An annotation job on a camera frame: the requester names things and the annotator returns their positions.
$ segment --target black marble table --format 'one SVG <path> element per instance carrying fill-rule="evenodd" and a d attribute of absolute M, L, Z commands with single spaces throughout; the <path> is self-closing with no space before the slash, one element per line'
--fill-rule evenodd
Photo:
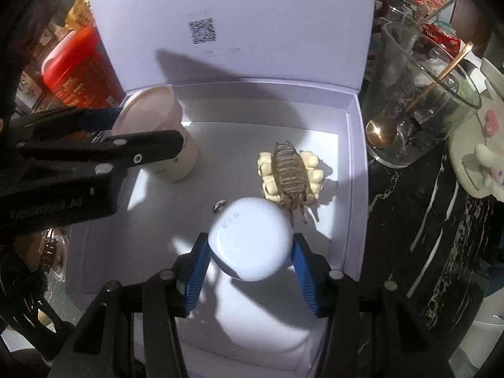
<path fill-rule="evenodd" d="M 448 149 L 405 169 L 369 157 L 369 219 L 361 280 L 394 280 L 414 301 L 449 357 L 478 312 L 498 247 L 502 212 L 493 197 L 459 185 Z"/>

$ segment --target open box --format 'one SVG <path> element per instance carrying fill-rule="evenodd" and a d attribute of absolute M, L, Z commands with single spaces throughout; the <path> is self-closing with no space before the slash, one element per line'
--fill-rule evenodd
<path fill-rule="evenodd" d="M 286 140 L 319 155 L 327 178 L 315 214 L 309 212 L 308 224 L 296 214 L 294 231 L 331 268 L 357 280 L 368 200 L 356 93 L 373 0 L 347 1 L 358 19 L 343 10 L 317 15 L 337 0 L 91 1 L 123 88 L 134 93 L 172 86 L 200 154 L 188 177 L 175 184 L 132 169 L 114 216 L 74 225 L 66 292 L 76 305 L 85 308 L 111 279 L 142 282 L 170 267 L 209 231 L 215 202 L 261 197 L 259 152 Z M 177 7 L 169 10 L 169 22 L 153 15 L 161 1 Z M 272 22 L 271 7 L 282 13 L 281 21 Z M 193 44 L 187 23 L 210 15 L 217 40 Z M 285 26 L 294 30 L 287 47 Z M 243 33 L 247 27 L 261 32 Z M 306 309 L 289 263 L 266 280 L 247 283 L 211 262 L 196 309 L 177 325 L 190 376 L 303 377 L 313 371 L 325 320 Z M 141 328 L 135 324 L 139 358 Z"/>

